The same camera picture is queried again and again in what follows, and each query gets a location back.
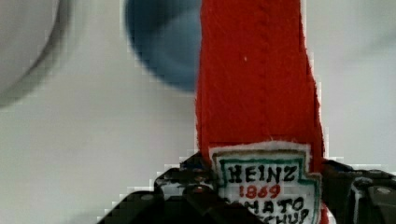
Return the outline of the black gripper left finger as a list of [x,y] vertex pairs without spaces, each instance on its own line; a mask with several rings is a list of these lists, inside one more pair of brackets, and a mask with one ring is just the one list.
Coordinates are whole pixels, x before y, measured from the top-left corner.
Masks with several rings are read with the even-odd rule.
[[157,177],[152,190],[126,196],[97,224],[262,224],[218,194],[217,176],[194,154]]

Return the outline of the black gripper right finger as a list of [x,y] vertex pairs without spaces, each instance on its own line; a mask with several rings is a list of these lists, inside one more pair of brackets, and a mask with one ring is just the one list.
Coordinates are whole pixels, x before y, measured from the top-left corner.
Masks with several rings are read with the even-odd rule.
[[336,224],[396,224],[395,175],[322,163],[322,201]]

